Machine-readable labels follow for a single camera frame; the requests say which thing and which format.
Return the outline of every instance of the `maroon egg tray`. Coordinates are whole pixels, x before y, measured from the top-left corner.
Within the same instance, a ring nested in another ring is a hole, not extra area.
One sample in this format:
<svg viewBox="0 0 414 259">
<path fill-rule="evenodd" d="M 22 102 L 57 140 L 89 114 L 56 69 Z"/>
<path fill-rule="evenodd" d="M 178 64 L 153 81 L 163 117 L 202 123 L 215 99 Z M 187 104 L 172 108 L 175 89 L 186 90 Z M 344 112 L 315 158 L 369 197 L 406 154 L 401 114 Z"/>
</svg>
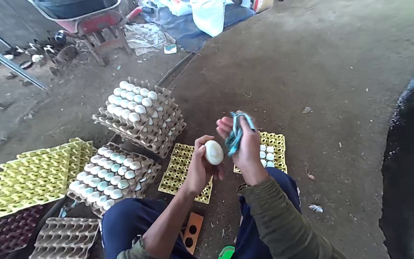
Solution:
<svg viewBox="0 0 414 259">
<path fill-rule="evenodd" d="M 41 219 L 42 211 L 43 206 L 37 205 L 0 218 L 0 254 L 10 253 L 28 245 Z"/>
</svg>

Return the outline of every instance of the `navy blue pants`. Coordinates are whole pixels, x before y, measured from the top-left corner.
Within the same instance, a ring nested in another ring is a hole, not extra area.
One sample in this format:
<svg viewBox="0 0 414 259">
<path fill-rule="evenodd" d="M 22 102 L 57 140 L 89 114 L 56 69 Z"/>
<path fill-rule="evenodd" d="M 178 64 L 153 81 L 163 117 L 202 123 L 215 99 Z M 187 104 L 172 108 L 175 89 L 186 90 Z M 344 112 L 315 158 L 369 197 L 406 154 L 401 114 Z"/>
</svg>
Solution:
<svg viewBox="0 0 414 259">
<path fill-rule="evenodd" d="M 277 168 L 267 167 L 266 171 L 279 183 L 295 208 L 301 213 L 295 180 Z M 269 248 L 259 238 L 255 220 L 250 214 L 250 206 L 243 196 L 239 196 L 239 203 L 243 220 L 232 258 L 271 259 Z M 143 235 L 165 207 L 165 203 L 161 200 L 148 199 L 125 199 L 113 205 L 102 219 L 102 236 L 106 258 L 116 259 L 120 252 L 130 249 L 132 240 L 137 235 Z M 178 236 L 170 258 L 194 259 L 195 257 L 186 250 L 183 241 Z"/>
</svg>

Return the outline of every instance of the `metal rod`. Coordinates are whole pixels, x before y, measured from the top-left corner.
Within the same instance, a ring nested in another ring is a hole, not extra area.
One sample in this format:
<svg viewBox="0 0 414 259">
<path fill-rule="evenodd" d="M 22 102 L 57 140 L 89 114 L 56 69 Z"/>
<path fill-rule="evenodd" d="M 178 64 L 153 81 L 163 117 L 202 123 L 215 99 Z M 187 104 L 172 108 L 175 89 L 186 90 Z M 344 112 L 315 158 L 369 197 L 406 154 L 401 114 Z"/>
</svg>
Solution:
<svg viewBox="0 0 414 259">
<path fill-rule="evenodd" d="M 1 53 L 0 53 L 0 62 L 3 63 L 8 68 L 12 69 L 15 73 L 19 74 L 21 77 L 23 77 L 26 80 L 30 81 L 35 86 L 39 87 L 40 89 L 47 90 L 46 86 L 42 82 L 40 82 L 36 78 L 33 78 L 30 75 L 28 75 L 24 70 L 22 70 L 20 68 L 20 66 L 18 66 L 17 64 L 15 64 L 12 61 L 6 59 L 3 55 L 1 55 Z"/>
</svg>

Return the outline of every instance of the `yellow plastic egg tray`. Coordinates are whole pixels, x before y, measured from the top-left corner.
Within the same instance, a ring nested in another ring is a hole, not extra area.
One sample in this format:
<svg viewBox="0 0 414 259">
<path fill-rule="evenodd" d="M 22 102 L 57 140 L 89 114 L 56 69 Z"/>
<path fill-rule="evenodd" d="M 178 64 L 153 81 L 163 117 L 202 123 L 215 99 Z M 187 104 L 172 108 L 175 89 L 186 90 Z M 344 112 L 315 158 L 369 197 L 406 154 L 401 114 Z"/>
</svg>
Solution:
<svg viewBox="0 0 414 259">
<path fill-rule="evenodd" d="M 285 165 L 285 137 L 282 134 L 260 132 L 261 144 L 274 146 L 274 167 L 287 173 Z M 240 174 L 241 170 L 234 165 L 234 172 Z"/>
<path fill-rule="evenodd" d="M 178 188 L 186 180 L 188 175 L 188 167 L 193 156 L 194 147 L 175 144 L 172 154 L 170 156 L 170 163 L 167 167 L 158 191 L 175 195 Z M 212 193 L 212 178 L 210 178 L 207 186 L 202 190 L 202 193 L 195 197 L 194 200 L 208 204 L 210 202 L 210 194 Z"/>
</svg>

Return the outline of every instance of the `cardboard egg tray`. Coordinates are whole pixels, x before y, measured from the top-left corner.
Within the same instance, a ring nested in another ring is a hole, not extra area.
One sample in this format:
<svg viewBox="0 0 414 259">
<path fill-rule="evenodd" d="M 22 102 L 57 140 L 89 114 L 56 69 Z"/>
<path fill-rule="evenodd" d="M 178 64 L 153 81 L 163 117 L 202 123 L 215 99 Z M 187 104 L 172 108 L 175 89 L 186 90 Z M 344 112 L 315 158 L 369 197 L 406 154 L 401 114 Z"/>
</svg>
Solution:
<svg viewBox="0 0 414 259">
<path fill-rule="evenodd" d="M 284 171 L 286 174 L 287 166 L 285 165 L 285 137 L 282 134 L 260 132 L 261 144 L 274 146 L 274 167 Z M 241 170 L 234 165 L 234 172 L 240 174 Z"/>
<path fill-rule="evenodd" d="M 14 215 L 0 218 L 0 254 L 10 253 L 28 245 L 41 218 L 43 206 L 33 206 Z"/>
<path fill-rule="evenodd" d="M 30 259 L 85 259 L 98 232 L 99 219 L 48 218 Z"/>
<path fill-rule="evenodd" d="M 186 180 L 188 175 L 188 167 L 193 157 L 194 147 L 175 144 L 172 155 L 170 156 L 169 166 L 162 177 L 161 183 L 159 184 L 158 191 L 175 195 L 178 188 Z M 208 204 L 210 202 L 210 194 L 212 193 L 212 178 L 209 183 L 205 186 L 202 193 L 196 196 L 195 200 Z"/>
<path fill-rule="evenodd" d="M 134 161 L 139 161 L 141 162 L 141 166 L 142 166 L 140 169 L 137 169 L 134 171 L 135 177 L 128 180 L 130 185 L 126 188 L 121 189 L 123 197 L 116 199 L 115 202 L 121 201 L 125 198 L 144 198 L 144 191 L 147 189 L 148 185 L 154 181 L 159 169 L 161 169 L 161 166 L 155 163 L 152 159 L 147 158 L 146 156 L 140 155 L 138 153 L 132 153 L 132 152 L 125 151 L 121 149 L 117 144 L 114 144 L 112 142 L 104 145 L 103 147 L 113 150 L 116 153 L 120 153 L 121 155 L 125 155 L 128 158 L 132 158 Z M 91 205 L 92 212 L 99 217 L 102 217 L 102 215 L 106 211 L 102 206 L 97 205 L 96 202 L 92 202 L 92 203 L 89 202 L 87 198 L 84 197 L 83 194 L 77 193 L 74 190 L 69 189 L 67 196 L 78 202 L 85 202 L 86 205 Z"/>
<path fill-rule="evenodd" d="M 1 164 L 0 217 L 65 196 L 69 179 L 84 168 L 94 151 L 79 138 L 47 149 L 24 152 Z"/>
<path fill-rule="evenodd" d="M 118 117 L 108 112 L 106 107 L 100 108 L 98 114 L 92 115 L 92 119 L 107 126 L 135 145 L 151 150 L 164 158 L 172 147 L 175 137 L 186 126 L 186 123 L 183 122 L 183 115 L 181 115 L 173 98 L 170 98 L 171 92 L 169 90 L 134 78 L 130 78 L 130 83 L 147 88 L 158 95 L 158 100 L 153 101 L 152 107 L 146 107 L 147 112 L 140 114 L 140 121 L 131 122 L 128 118 Z M 151 118 L 155 111 L 158 117 Z"/>
</svg>

